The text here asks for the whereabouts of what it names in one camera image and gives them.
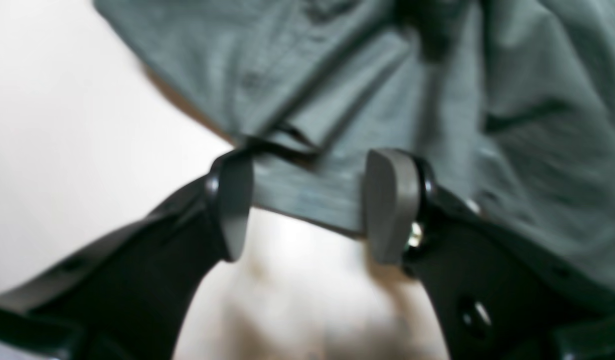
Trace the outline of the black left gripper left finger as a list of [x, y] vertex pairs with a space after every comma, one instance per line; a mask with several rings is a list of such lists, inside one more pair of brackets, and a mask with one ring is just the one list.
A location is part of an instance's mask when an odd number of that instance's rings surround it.
[[147, 216], [0, 294], [0, 341], [59, 360], [170, 360], [203, 278], [242, 255], [254, 191], [237, 149]]

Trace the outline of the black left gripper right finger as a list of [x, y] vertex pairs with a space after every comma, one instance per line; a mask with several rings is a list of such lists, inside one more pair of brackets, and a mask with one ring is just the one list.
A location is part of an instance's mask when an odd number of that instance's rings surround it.
[[367, 153], [372, 258], [424, 287], [452, 360], [615, 360], [615, 292], [440, 186], [429, 163]]

